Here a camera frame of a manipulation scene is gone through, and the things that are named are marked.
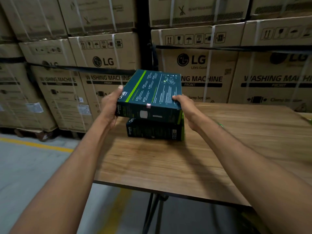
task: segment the forearm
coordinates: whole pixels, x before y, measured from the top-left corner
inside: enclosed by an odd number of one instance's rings
[[[194,120],[197,132],[229,177],[274,233],[309,233],[312,187],[238,141],[211,119]]]
[[[29,203],[10,233],[76,233],[107,134],[99,116],[74,152]]]

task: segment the person's left arm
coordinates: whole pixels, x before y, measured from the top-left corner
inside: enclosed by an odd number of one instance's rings
[[[76,233],[87,202],[103,141],[115,125],[122,86],[102,100],[102,112],[89,131],[46,182],[13,226],[10,234]]]

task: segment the table top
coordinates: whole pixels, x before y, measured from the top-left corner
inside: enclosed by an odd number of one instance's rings
[[[244,144],[312,185],[312,126],[299,114],[284,106],[196,105]],[[187,120],[184,142],[127,137],[126,121],[118,118],[106,138],[95,183],[250,206]]]

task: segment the person's right arm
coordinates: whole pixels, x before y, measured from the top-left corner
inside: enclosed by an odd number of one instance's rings
[[[191,129],[213,150],[239,191],[274,234],[312,233],[312,186],[244,145],[184,95],[181,103]]]

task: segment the brown cardboard box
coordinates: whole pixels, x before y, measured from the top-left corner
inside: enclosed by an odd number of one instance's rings
[[[95,35],[69,38],[78,66],[98,68],[119,68],[136,70],[140,68],[140,52],[136,33],[115,34],[116,53],[112,35]],[[127,75],[89,74],[80,72],[94,119],[99,115],[101,99],[113,92],[119,85],[125,85],[131,78]]]
[[[72,36],[114,33],[109,0],[59,0],[68,34]],[[135,0],[112,0],[118,32],[136,26]]]
[[[18,44],[0,45],[0,57],[21,56]],[[0,63],[0,125],[43,131],[57,127],[40,90],[28,80],[24,63]]]
[[[16,39],[13,30],[0,6],[0,41],[13,42]]]
[[[252,19],[312,15],[312,0],[253,0]]]
[[[250,46],[254,42],[258,46],[310,45],[311,23],[311,16],[264,20],[256,31],[256,21],[248,21],[241,45]],[[253,61],[251,52],[240,52],[229,103],[286,105],[297,111],[312,110],[312,62],[307,55],[257,52],[254,57]],[[307,69],[302,72],[305,63]],[[294,94],[301,72],[302,82]]]
[[[30,63],[76,66],[68,39],[20,43]],[[39,87],[62,130],[86,132],[92,114],[76,71],[32,66]]]
[[[214,47],[239,46],[244,23],[216,25]],[[152,42],[179,47],[209,47],[211,26],[152,30]],[[212,51],[207,94],[204,89],[207,75],[208,50],[200,49],[157,49],[159,70],[182,75],[182,93],[195,102],[226,103],[235,65],[236,51]]]
[[[248,4],[249,0],[220,0],[214,21],[216,0],[174,0],[172,26],[245,19]],[[169,27],[171,0],[149,0],[149,5],[150,26]]]
[[[57,0],[0,0],[0,3],[18,40],[67,36]]]

